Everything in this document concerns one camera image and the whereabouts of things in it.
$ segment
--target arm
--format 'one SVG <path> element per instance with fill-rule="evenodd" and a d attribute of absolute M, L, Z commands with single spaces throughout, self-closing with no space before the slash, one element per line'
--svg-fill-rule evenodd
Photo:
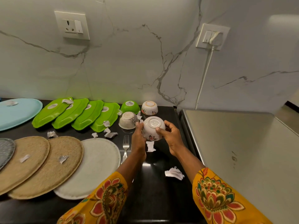
<path fill-rule="evenodd" d="M 146 158 L 143 123 L 136 123 L 132 152 L 89 196 L 59 218 L 57 224 L 116 223 L 132 180 Z"/>
<path fill-rule="evenodd" d="M 179 129 L 166 120 L 164 123 L 170 132 L 161 128 L 156 131 L 166 139 L 170 153 L 182 164 L 192 183 L 193 200 L 207 223 L 271 223 L 184 146 Z"/>

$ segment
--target white round sticker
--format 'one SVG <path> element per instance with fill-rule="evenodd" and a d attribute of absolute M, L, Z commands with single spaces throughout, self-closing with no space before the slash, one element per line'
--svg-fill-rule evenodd
<path fill-rule="evenodd" d="M 86 107 L 86 109 L 85 109 L 85 110 L 87 110 L 87 109 L 90 109 L 90 108 L 91 108 L 91 106 L 92 106 L 92 105 L 87 105 L 87 107 Z"/>
<path fill-rule="evenodd" d="M 71 104 L 71 105 L 70 105 L 70 106 L 69 106 L 67 109 L 70 109 L 70 108 L 72 108 L 73 106 L 74 106 L 74 105 L 73 105 L 73 104 Z"/>
<path fill-rule="evenodd" d="M 52 109 L 52 108 L 55 108 L 58 104 L 52 104 L 50 105 L 47 109 Z"/>
<path fill-rule="evenodd" d="M 102 110 L 102 112 L 107 112 L 109 110 L 109 108 L 108 107 L 103 107 L 103 110 Z"/>
<path fill-rule="evenodd" d="M 127 101 L 126 102 L 126 106 L 133 106 L 134 105 L 134 101 Z"/>

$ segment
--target power cord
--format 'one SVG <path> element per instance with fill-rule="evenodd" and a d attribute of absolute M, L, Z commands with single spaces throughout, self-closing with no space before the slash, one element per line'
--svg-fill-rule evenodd
<path fill-rule="evenodd" d="M 223 33 L 222 32 L 216 32 L 214 34 L 214 36 L 211 37 L 211 39 L 209 40 L 209 44 L 212 45 L 212 49 L 210 49 L 208 54 L 207 54 L 207 60 L 206 60 L 205 66 L 204 66 L 204 74 L 202 76 L 202 82 L 200 84 L 200 89 L 199 89 L 199 92 L 198 92 L 195 109 L 197 109 L 197 106 L 198 106 L 199 97 L 200 97 L 200 94 L 202 92 L 202 86 L 204 84 L 204 80 L 205 80 L 205 77 L 207 75 L 207 71 L 209 69 L 210 63 L 211 63 L 213 52 L 216 50 L 216 48 L 218 46 L 222 45 L 222 41 L 223 41 Z"/>

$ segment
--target gray plate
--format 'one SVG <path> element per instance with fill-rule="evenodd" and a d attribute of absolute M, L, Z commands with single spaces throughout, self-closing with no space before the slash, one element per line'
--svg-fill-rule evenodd
<path fill-rule="evenodd" d="M 0 170 L 9 162 L 15 152 L 16 144 L 12 139 L 0 138 Z"/>

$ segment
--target white bowl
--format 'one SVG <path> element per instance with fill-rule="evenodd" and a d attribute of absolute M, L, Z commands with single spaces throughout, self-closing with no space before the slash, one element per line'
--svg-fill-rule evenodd
<path fill-rule="evenodd" d="M 158 141 L 162 139 L 160 135 L 157 134 L 156 128 L 160 127 L 162 129 L 166 129 L 164 121 L 156 116 L 151 116 L 145 119 L 144 128 L 142 130 L 142 134 L 144 138 L 149 141 Z"/>
<path fill-rule="evenodd" d="M 139 122 L 137 115 L 133 112 L 125 112 L 119 119 L 119 126 L 125 130 L 131 130 L 136 127 L 136 122 Z"/>
<path fill-rule="evenodd" d="M 153 116 L 158 113 L 158 106 L 153 101 L 146 101 L 141 107 L 141 112 L 148 116 Z"/>

